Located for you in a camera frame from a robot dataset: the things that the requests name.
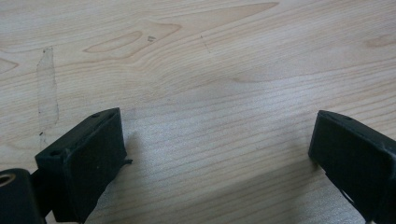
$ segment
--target smudge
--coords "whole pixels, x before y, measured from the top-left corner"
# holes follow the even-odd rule
[[[153,42],[156,38],[154,36],[148,36],[148,42]]]
[[[204,45],[205,45],[205,48],[206,48],[207,52],[210,53],[210,50],[209,50],[209,48],[207,47],[207,44],[206,44],[206,42],[205,42],[205,40],[204,40],[204,37],[201,36],[201,39],[202,39],[202,41],[204,41]]]
[[[59,119],[52,48],[43,50],[43,57],[37,65],[36,76],[40,148],[44,149],[48,146],[46,131],[55,126]]]

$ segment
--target black plastic object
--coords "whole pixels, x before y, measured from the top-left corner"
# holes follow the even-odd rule
[[[52,210],[59,222],[85,222],[108,183],[116,177],[122,165],[130,163],[125,157],[118,108],[84,119],[35,156],[38,170],[30,178],[26,177],[27,171],[18,170],[20,172],[12,183],[0,187],[0,204],[5,209],[1,209],[0,222],[41,223],[35,219],[15,222],[14,218],[21,212],[5,216],[13,210],[21,211],[21,208],[26,208],[30,211],[27,213],[35,217],[37,213],[45,217]],[[9,187],[14,185],[17,185],[15,189]],[[24,190],[28,193],[18,194]],[[7,199],[21,201],[12,203]]]
[[[366,221],[396,223],[396,142],[364,124],[319,111],[309,156]]]
[[[37,207],[29,172],[22,169],[0,172],[0,199],[0,223],[45,223]]]

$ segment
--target wood grain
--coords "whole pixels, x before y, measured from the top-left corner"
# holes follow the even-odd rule
[[[396,137],[395,15],[392,0],[1,1],[0,169],[33,172],[43,142],[120,107],[134,163],[87,223],[362,223],[307,150],[320,109]]]

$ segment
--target screw hole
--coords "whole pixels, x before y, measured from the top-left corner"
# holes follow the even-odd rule
[[[51,151],[50,155],[51,156],[59,156],[59,155],[61,155],[61,153],[62,153],[61,150],[54,150],[54,151]]]
[[[0,175],[0,187],[3,187],[9,183],[11,183],[15,179],[14,174],[4,174]]]

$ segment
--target light wood surface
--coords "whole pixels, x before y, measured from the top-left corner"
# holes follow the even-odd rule
[[[134,163],[87,223],[364,223],[318,110],[396,138],[396,2],[0,2],[0,169],[120,107]]]

